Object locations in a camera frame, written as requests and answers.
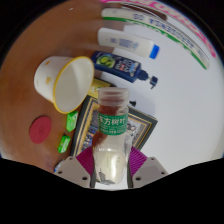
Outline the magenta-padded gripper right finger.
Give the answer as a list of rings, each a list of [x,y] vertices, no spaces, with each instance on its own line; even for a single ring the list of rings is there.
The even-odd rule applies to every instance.
[[[139,149],[132,148],[129,156],[127,184],[140,188],[168,175],[155,157],[147,157]]]

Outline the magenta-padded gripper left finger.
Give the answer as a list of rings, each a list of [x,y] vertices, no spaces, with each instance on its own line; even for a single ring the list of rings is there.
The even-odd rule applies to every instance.
[[[69,156],[55,168],[54,174],[84,188],[94,188],[96,175],[94,173],[94,158],[92,148],[88,147],[78,156]]]

